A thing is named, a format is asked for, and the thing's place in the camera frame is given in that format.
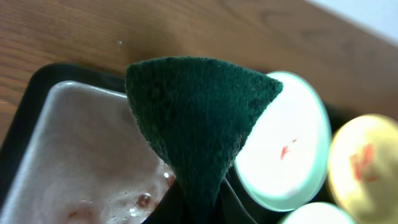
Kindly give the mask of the pale green cleaned plate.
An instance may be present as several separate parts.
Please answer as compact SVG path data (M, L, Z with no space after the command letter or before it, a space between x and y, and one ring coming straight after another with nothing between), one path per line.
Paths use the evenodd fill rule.
M290 212L278 224L356 224L356 222L332 203L313 202Z

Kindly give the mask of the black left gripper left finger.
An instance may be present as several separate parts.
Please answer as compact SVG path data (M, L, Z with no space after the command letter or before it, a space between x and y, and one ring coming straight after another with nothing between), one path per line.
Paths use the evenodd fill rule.
M190 212L177 180L170 186L155 210L143 224L189 224Z

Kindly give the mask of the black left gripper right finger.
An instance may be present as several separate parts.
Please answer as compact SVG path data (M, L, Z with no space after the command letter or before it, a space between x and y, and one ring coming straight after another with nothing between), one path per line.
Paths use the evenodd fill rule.
M215 217L216 223L220 224L257 224L243 207L226 178L220 185Z

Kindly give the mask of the yellow plate with ketchup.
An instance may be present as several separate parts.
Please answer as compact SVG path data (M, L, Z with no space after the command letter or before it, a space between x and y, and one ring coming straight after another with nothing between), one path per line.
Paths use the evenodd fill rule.
M358 223L397 224L397 121L366 114L344 124L331 143L328 183Z

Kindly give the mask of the green and yellow scrub sponge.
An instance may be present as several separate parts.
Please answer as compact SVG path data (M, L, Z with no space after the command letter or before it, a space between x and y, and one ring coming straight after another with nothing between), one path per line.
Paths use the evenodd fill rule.
M129 65L137 125L170 166L195 223L214 220L222 180L282 82L215 58L163 57Z

